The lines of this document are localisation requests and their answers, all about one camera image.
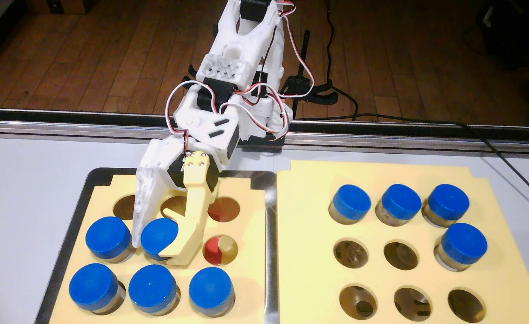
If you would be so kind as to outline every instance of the white table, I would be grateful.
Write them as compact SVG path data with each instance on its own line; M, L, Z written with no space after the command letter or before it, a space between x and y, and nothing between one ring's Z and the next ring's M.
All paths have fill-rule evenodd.
M0 138L0 324L34 322L88 172L134 168L145 147ZM498 158L237 149L228 168L288 170L293 159L468 166L473 175L490 180L529 272L529 189ZM529 180L529 158L510 161Z

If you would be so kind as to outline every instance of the glass jar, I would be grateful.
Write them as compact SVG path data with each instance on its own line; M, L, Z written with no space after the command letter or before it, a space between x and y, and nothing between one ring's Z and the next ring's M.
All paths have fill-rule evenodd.
M412 219L422 202L418 194L403 184L393 184L383 194L375 208L376 217L389 226L401 226Z
M181 300L181 291L167 268L148 265L131 278L129 297L139 310L162 316L176 308Z
M350 225L365 217L369 209L369 195L359 187L345 184L333 196L328 214L338 223Z
M220 268L209 267L197 272L189 284L193 306L209 317L221 317L235 303L231 278Z
M422 216L433 225L447 228L456 223L468 210L468 196L452 184L441 184L430 193Z
M176 239L179 225L170 218L157 218L142 229L141 246L145 254L160 263L166 263L170 258L159 256Z
M130 242L130 231L124 222L114 216L103 217L88 228L85 242L97 258L109 263L129 259L136 249Z
M91 263L70 279L69 295L83 310L106 315L122 305L126 291L106 265Z
M442 235L434 257L443 268L460 272L480 260L487 248L486 238L476 227L456 223Z

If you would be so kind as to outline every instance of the wooden floor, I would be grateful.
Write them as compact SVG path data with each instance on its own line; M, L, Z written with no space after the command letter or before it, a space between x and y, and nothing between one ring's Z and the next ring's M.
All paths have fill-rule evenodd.
M290 16L307 62L324 83L329 27L322 0ZM100 0L85 15L28 14L0 50L0 107L162 114L169 92L198 67L225 0ZM529 126L529 68L503 70L466 48L461 33L482 1L331 0L331 79L360 113ZM482 49L478 30L467 35ZM285 77L298 62L288 38ZM176 108L183 91L171 103ZM348 115L301 103L297 117ZM375 118L362 120L374 121Z

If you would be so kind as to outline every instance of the black power cord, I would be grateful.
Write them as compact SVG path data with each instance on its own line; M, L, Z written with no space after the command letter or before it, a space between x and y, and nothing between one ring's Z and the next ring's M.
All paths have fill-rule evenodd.
M331 27L331 37L328 39L328 44L327 44L328 64L327 64L326 82L328 83L328 80L331 78L331 68L333 67L333 57L331 56L331 44L333 43L333 38L335 36L335 27L333 25L333 22L331 21L331 0L326 0L324 3L326 5L326 7L327 7L327 21L328 21L328 25ZM336 86L333 85L331 88L334 91L340 93L341 95L347 97L350 101L352 101L352 103L354 104L354 114L352 114L351 117L348 117L348 118L351 118L353 121L355 121L355 119L357 118L357 114L358 114L358 103L357 103L357 101L351 95L349 95L347 92L337 88Z
M333 23L331 22L331 16L330 16L331 1L330 0L326 0L325 4L326 4L326 7L327 7L328 25L331 27L331 37L329 38L328 45L327 45L327 55L328 55L327 81L328 81L328 79L330 78L331 61L332 61L330 46L331 46L331 43L333 42L333 37L334 37L334 32L335 31L334 31L334 26L333 26ZM467 125L467 124L461 123L461 122L457 122L457 121L433 121L433 120L429 120L429 119L414 119L414 118L388 116L388 115L372 114L372 113L359 114L358 113L358 103L351 95L349 95L347 92L345 92L345 91L343 91L341 89L338 89L335 86L333 86L333 89L336 92L340 93L341 95L347 97L347 99L349 99L354 104L354 106L355 106L354 114L347 115L347 116L318 117L318 118L299 118L298 120L299 121L331 121L331 120L335 120L335 119L351 118L354 121L355 118L357 118L357 117L369 117L370 116L370 117L377 117L377 118L394 119L394 120L397 120L397 121L405 121L405 122L406 121L410 121L410 122L413 122L413 123L444 124L444 125L460 126L463 129L469 131L472 135L475 136L475 138L481 140L481 142L483 142L496 156L498 156L520 178L520 180L522 180L525 183L525 185L527 185L528 188L529 188L528 180L526 178L524 178L524 176L522 174L520 174L520 172L518 170L516 170L516 168L510 162L508 162L508 160L502 155L501 152L499 152L492 144L490 144L490 142L486 138L484 138L484 136L480 135L474 128L470 127L470 125Z

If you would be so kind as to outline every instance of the blue bottle cap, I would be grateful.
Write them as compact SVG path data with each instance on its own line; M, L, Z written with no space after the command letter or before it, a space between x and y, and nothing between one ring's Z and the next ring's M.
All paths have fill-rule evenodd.
M343 217L359 220L369 211L370 198L363 189L345 184L336 191L333 206Z
M130 231L120 218L103 217L88 228L85 242L97 258L112 259L130 245Z
M446 220L460 219L469 206L467 194L452 184L437 186L429 196L430 210Z
M179 232L179 225L170 218L157 218L142 229L141 246L153 260L162 261L168 258L159 256L160 251L174 242Z
M390 186L384 192L382 202L384 209L400 220L411 219L422 207L422 202L417 193L403 184Z
M220 268L209 267L197 272L189 284L189 296L196 309L206 315L223 312L235 293L231 278Z
M488 247L483 233L466 223L448 227L441 238L442 249L456 262L471 265L478 261Z
M107 306L117 294L117 276L100 263L91 263L80 268L69 283L70 298L87 311L96 311Z
M158 313L176 297L175 278L161 265L148 265L130 280L129 296L141 311Z

